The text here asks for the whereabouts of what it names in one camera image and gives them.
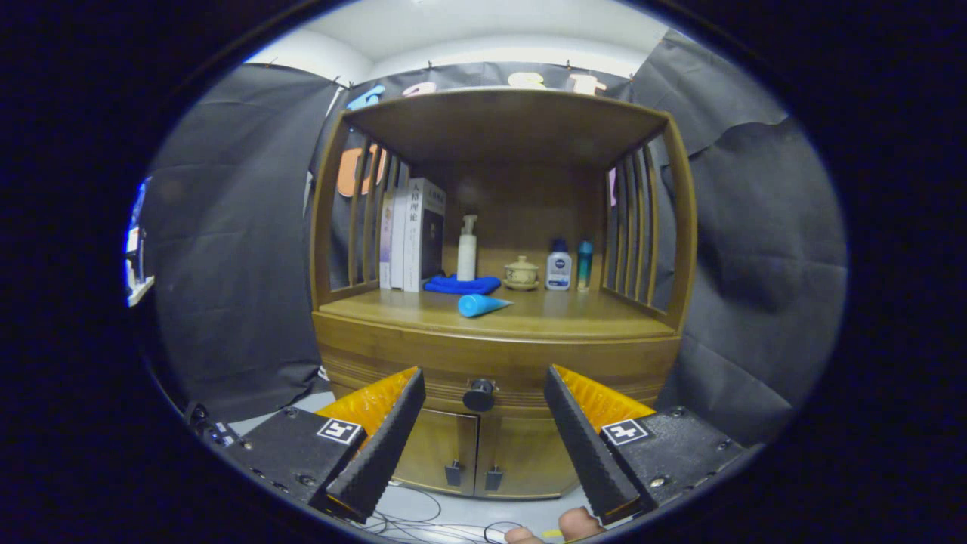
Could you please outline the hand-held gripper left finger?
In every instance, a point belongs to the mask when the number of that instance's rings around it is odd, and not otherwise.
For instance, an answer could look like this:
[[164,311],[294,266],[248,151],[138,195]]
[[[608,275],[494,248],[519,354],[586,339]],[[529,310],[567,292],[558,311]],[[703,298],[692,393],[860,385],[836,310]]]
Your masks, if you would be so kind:
[[317,411],[286,407],[222,444],[263,485],[363,523],[396,472],[425,398],[424,373],[410,367]]

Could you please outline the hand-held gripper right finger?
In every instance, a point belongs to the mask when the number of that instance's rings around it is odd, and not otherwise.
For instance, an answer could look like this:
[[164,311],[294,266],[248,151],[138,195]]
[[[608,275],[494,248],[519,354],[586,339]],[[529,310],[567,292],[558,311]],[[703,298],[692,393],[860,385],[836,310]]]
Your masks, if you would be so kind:
[[592,512],[604,524],[687,498],[749,455],[687,407],[655,410],[573,369],[551,366],[543,396]]

